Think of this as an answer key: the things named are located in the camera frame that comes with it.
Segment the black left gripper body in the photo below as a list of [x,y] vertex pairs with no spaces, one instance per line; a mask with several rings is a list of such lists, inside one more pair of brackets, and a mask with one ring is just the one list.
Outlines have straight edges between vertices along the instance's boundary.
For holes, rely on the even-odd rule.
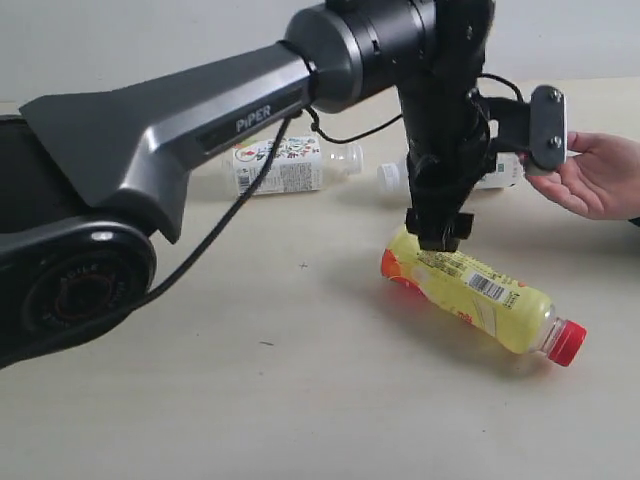
[[407,153],[410,206],[405,227],[421,250],[457,250],[472,229],[473,214],[462,213],[474,176],[433,155]]

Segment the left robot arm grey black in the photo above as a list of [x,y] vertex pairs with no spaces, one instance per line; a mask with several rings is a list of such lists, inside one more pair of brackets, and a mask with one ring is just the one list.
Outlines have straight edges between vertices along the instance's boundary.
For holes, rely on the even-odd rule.
[[1,119],[1,364],[114,329],[155,284],[151,242],[179,239],[191,173],[305,110],[395,89],[408,142],[406,224],[428,250],[471,232],[462,207],[491,166],[476,93],[491,1],[326,1],[276,43],[111,91],[51,94]]

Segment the person's open hand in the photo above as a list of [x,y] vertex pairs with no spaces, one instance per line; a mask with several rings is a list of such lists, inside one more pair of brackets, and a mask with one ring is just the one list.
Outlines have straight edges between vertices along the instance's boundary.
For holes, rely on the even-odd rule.
[[573,154],[556,172],[525,175],[547,200],[580,217],[626,221],[639,217],[639,142],[607,133],[571,131]]

